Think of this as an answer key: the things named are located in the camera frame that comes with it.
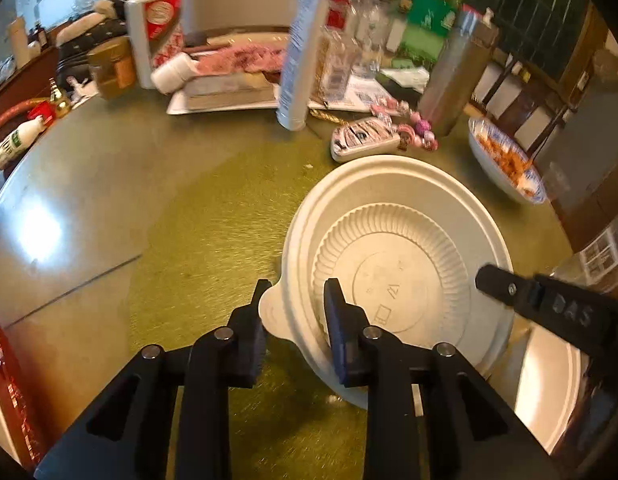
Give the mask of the white ribbed paper plate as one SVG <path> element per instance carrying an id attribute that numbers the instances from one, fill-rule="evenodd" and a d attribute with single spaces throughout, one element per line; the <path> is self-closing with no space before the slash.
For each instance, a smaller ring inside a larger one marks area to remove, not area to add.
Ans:
<path id="1" fill-rule="evenodd" d="M 469 319 L 464 261 L 436 222 L 397 204 L 349 211 L 321 240 L 313 260 L 311 302 L 326 326 L 323 290 L 336 278 L 346 301 L 407 344 L 457 344 Z"/>

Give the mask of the large white disposable bowl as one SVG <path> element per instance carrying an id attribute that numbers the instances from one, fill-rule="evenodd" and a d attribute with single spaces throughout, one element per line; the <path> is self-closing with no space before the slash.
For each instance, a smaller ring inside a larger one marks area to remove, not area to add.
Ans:
<path id="1" fill-rule="evenodd" d="M 490 373 L 506 347 L 514 315 L 480 292 L 475 276 L 488 263 L 510 267 L 504 238 L 466 186 L 443 170 L 408 157 L 379 155 L 347 162 L 308 193 L 286 234 L 280 281 L 259 302 L 266 330 L 292 341 L 315 374 L 342 399 L 356 406 L 367 403 L 363 390 L 339 382 L 327 325 L 322 326 L 315 315 L 311 289 L 313 260 L 324 235 L 349 211 L 377 203 L 425 214 L 451 238 L 466 266 L 470 292 L 466 330 L 453 345 L 479 373 Z"/>

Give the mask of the white disposable plate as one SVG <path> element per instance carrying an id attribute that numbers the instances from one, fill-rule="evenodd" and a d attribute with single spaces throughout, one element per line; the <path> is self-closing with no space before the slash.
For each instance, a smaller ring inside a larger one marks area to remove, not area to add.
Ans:
<path id="1" fill-rule="evenodd" d="M 574 346 L 518 318 L 489 384 L 551 453 L 577 405 L 584 364 Z"/>

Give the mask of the blue patterned food plate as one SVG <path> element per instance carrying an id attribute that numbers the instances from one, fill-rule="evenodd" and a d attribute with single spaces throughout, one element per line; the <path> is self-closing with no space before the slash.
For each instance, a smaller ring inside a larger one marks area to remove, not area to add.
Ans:
<path id="1" fill-rule="evenodd" d="M 484 118 L 469 118 L 467 127 L 469 147 L 497 188 L 522 204 L 540 205 L 546 201 L 540 174 L 514 139 Z"/>

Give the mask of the wooden chair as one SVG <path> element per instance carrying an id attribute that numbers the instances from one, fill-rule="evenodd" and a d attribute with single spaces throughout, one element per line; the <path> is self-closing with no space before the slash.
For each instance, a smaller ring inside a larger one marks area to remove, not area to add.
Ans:
<path id="1" fill-rule="evenodd" d="M 469 105 L 532 158 L 577 111 L 539 70 L 500 49 L 492 53 Z"/>

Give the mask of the stainless steel thermos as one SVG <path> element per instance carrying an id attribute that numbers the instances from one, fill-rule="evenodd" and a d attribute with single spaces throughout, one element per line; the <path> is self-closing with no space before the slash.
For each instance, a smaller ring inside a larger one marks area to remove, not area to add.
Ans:
<path id="1" fill-rule="evenodd" d="M 417 105 L 436 136 L 451 131 L 492 58 L 500 33 L 493 17 L 466 6 L 455 19 Z"/>

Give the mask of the white plastic bottle lying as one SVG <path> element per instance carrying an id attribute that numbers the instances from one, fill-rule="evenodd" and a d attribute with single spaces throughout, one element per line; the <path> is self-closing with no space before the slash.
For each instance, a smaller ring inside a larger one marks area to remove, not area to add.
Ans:
<path id="1" fill-rule="evenodd" d="M 39 134 L 44 132 L 45 128 L 44 118 L 38 115 L 12 130 L 0 142 L 0 170 L 6 168 L 18 156 L 26 152 L 34 144 Z"/>

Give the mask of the small golden bottle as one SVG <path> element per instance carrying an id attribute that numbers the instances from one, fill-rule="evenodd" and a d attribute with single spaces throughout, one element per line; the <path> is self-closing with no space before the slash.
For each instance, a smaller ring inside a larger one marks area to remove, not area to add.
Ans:
<path id="1" fill-rule="evenodd" d="M 50 98 L 49 102 L 54 110 L 55 117 L 60 119 L 65 117 L 72 110 L 72 102 L 67 93 L 58 86 L 54 78 L 49 79 Z"/>

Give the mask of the small white cup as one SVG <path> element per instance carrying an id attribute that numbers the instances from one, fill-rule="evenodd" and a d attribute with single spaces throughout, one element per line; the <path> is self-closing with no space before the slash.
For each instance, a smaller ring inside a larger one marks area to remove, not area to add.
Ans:
<path id="1" fill-rule="evenodd" d="M 181 52 L 154 70 L 151 81 L 160 93 L 172 94 L 197 76 L 197 62 L 187 53 Z"/>

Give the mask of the green plastic bottle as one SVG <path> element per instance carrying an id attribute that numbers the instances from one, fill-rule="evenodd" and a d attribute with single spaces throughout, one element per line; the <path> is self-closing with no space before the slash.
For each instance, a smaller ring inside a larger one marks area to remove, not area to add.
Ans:
<path id="1" fill-rule="evenodd" d="M 460 8 L 461 0 L 412 0 L 391 67 L 424 66 L 430 70 L 437 63 Z"/>

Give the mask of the small clear bottle red label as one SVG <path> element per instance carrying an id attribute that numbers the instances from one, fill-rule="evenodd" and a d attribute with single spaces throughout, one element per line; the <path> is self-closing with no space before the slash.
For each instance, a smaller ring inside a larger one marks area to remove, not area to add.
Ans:
<path id="1" fill-rule="evenodd" d="M 361 54 L 359 44 L 339 29 L 324 27 L 321 32 L 315 88 L 312 97 L 321 103 L 344 99 L 353 65 Z"/>

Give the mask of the amber glass jar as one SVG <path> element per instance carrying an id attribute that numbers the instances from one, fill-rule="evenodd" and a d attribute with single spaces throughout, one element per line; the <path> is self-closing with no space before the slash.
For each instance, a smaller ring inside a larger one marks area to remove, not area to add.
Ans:
<path id="1" fill-rule="evenodd" d="M 87 54 L 89 72 L 100 96 L 116 99 L 136 84 L 136 68 L 127 36 L 103 42 Z"/>

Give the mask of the dark folded jacket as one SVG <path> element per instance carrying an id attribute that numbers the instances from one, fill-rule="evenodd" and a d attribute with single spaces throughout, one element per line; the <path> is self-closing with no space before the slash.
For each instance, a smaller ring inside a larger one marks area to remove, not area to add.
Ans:
<path id="1" fill-rule="evenodd" d="M 55 82 L 63 90 L 73 90 L 68 81 L 73 77 L 77 82 L 90 79 L 87 54 L 105 41 L 125 36 L 127 32 L 124 21 L 107 18 L 103 14 L 92 12 L 63 28 L 55 39 L 59 51 L 56 65 Z"/>

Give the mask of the tall white blue tube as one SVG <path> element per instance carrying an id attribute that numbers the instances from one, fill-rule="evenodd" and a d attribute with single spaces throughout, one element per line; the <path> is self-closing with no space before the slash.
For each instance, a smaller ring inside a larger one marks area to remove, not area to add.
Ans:
<path id="1" fill-rule="evenodd" d="M 277 121 L 289 131 L 301 130 L 306 123 L 327 10 L 327 0 L 297 0 L 277 97 Z"/>

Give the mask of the white liquor bottle red cap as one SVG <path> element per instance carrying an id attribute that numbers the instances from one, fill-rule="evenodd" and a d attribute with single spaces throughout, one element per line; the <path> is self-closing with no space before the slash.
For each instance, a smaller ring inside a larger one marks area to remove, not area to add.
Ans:
<path id="1" fill-rule="evenodd" d="M 184 47 L 182 0 L 127 0 L 125 16 L 137 77 L 152 89 L 151 75 Z"/>

